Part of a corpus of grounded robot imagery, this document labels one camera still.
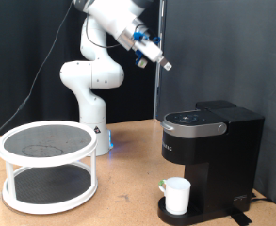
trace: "dark backdrop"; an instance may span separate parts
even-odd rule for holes
[[[157,117],[226,100],[266,117],[254,187],[276,202],[276,0],[165,1]]]
[[[0,0],[0,126],[29,93],[70,3],[71,0]],[[158,9],[159,1],[154,1],[140,16],[154,31],[158,27]],[[64,62],[85,60],[80,53],[85,18],[85,13],[72,6],[30,100],[1,134],[32,121],[78,121],[78,103],[60,81],[59,71]],[[107,44],[116,42],[108,36]],[[155,65],[149,63],[146,69],[140,69],[135,65],[135,53],[122,47],[108,52],[122,65],[125,79],[117,89],[93,90],[106,101],[106,122],[150,119],[154,109]]]

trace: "black coffee maker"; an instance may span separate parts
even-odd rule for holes
[[[226,101],[199,102],[196,110],[166,115],[162,155],[186,166],[191,189],[184,215],[170,214],[162,198],[158,216],[171,225],[241,218],[250,209],[263,124],[263,116]]]

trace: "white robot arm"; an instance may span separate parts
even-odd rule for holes
[[[136,62],[145,67],[144,54],[159,62],[166,70],[170,63],[162,51],[149,40],[147,27],[138,19],[139,14],[152,1],[148,0],[73,0],[74,5],[89,15],[81,31],[81,53],[89,61],[65,63],[60,71],[63,84],[76,96],[79,103],[80,123],[88,125],[97,135],[96,155],[103,155],[111,148],[110,131],[106,129],[106,103],[91,89],[119,87],[124,79],[122,67],[112,60],[106,50],[106,32],[125,49],[133,49]]]

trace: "white mug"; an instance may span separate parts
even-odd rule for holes
[[[166,197],[166,210],[174,215],[183,215],[187,211],[191,183],[185,178],[171,177],[161,180],[158,185]]]

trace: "table surface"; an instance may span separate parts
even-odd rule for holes
[[[109,124],[114,148],[97,157],[98,190],[89,201],[63,213],[36,216],[7,207],[1,197],[6,165],[0,158],[0,225],[167,225],[157,216],[157,203],[163,196],[157,185],[161,179],[184,176],[184,166],[162,157],[163,130],[159,123],[147,120]],[[82,162],[89,164],[89,157]],[[276,204],[272,202],[255,202],[245,214],[253,221],[251,226],[276,225]],[[230,217],[198,225],[237,226]]]

